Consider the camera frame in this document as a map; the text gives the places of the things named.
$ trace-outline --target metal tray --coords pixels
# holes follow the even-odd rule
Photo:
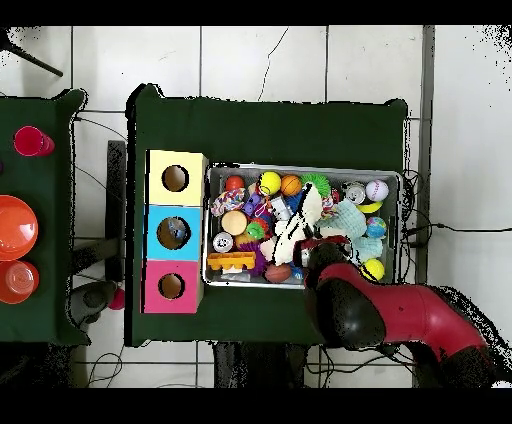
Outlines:
[[[344,182],[358,181],[363,184],[375,179],[380,179],[389,187],[389,194],[383,202],[382,207],[374,214],[365,214],[370,216],[380,216],[388,227],[386,238],[383,239],[383,253],[379,260],[384,264],[385,275],[382,283],[391,283],[396,281],[399,272],[399,241],[401,240],[402,228],[402,177],[400,174],[392,171],[359,171],[349,169],[333,168],[306,168],[275,165],[257,165],[257,164],[236,164],[226,166],[224,164],[211,164],[206,172],[207,186],[209,185],[209,199],[204,214],[204,240],[203,240],[203,258],[202,258],[202,276],[206,283],[213,286],[234,286],[234,287],[262,287],[272,289],[303,289],[303,281],[290,277],[280,284],[267,282],[263,277],[251,277],[247,271],[242,274],[222,275],[221,271],[213,271],[208,267],[206,258],[208,254],[215,253],[212,239],[218,232],[222,231],[220,218],[214,217],[210,213],[210,207],[223,191],[226,179],[231,175],[239,175],[245,181],[245,186],[258,181],[262,172],[275,171],[279,175],[292,174],[301,176],[305,173],[317,172],[325,175],[329,180],[331,187],[340,191],[341,184]]]

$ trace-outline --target dark green tablecloth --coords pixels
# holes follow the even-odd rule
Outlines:
[[[35,212],[39,236],[23,259],[39,270],[37,290],[19,305],[0,302],[0,341],[87,343],[66,315],[66,289],[71,264],[72,116],[83,103],[80,90],[55,99],[0,97],[0,194],[19,197]],[[26,158],[13,147],[14,133],[32,125],[48,134],[55,151]]]
[[[402,100],[386,105],[189,100],[163,98],[156,86],[141,85],[127,102],[128,172],[130,178],[135,176],[135,186],[128,187],[127,239],[131,238],[131,223],[134,233],[127,251],[129,256],[135,252],[135,259],[133,308],[125,315],[127,342],[319,341],[300,290],[206,286],[197,314],[139,312],[147,149],[200,152],[211,162],[401,172],[406,116],[407,105]],[[130,264],[127,272],[132,272]]]

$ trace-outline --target pink box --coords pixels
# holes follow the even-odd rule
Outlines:
[[[184,285],[180,297],[168,299],[159,290],[158,283],[167,274],[177,274]],[[194,314],[203,296],[203,282],[197,261],[148,260],[146,264],[145,301],[146,314]]]

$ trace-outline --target blue box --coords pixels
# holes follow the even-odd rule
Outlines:
[[[195,261],[201,258],[202,208],[149,205],[148,259]],[[190,228],[190,239],[179,249],[171,250],[158,241],[157,229],[165,218],[182,218]]]

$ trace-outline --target baseball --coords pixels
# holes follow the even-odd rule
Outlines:
[[[381,180],[370,181],[366,185],[366,196],[373,202],[382,202],[389,194],[388,185]]]

